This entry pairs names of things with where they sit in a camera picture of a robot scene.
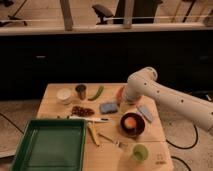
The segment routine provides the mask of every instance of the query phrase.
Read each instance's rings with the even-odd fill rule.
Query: fork
[[[113,144],[115,144],[119,148],[126,148],[128,146],[126,143],[120,142],[119,140],[113,140],[113,139],[103,135],[100,132],[98,133],[98,135],[100,135],[101,137],[105,138],[106,140],[112,142]]]

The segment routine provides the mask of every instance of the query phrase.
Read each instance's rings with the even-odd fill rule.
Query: apple
[[[133,117],[129,116],[129,117],[127,117],[127,118],[125,119],[125,121],[124,121],[124,126],[125,126],[127,129],[134,129],[134,128],[136,128],[136,126],[137,126],[137,122],[136,122],[136,120],[135,120]]]

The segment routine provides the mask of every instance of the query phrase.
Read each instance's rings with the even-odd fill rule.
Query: green tray
[[[17,149],[12,171],[81,171],[84,120],[31,120]]]

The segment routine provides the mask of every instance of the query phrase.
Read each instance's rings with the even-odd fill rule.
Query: bowl
[[[121,117],[120,126],[129,137],[137,137],[143,133],[145,122],[137,113],[126,113]]]

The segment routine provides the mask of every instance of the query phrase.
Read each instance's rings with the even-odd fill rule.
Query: black wall panel
[[[213,89],[212,31],[0,37],[0,98],[41,98],[48,83],[126,82],[146,66],[181,91]]]

